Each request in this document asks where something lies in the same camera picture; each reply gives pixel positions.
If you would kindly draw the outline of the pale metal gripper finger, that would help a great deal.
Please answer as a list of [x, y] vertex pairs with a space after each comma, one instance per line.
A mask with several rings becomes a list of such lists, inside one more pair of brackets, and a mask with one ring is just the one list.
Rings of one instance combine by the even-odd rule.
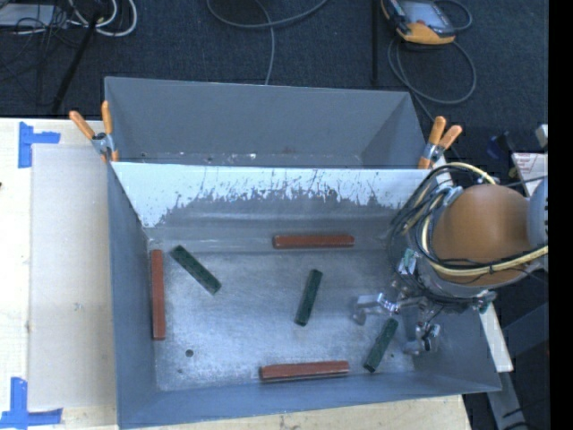
[[383, 293], [362, 295], [357, 298], [356, 308], [389, 308], [390, 301]]
[[359, 308], [353, 312], [352, 318], [359, 325], [365, 325], [371, 316], [380, 316], [381, 310], [375, 308]]

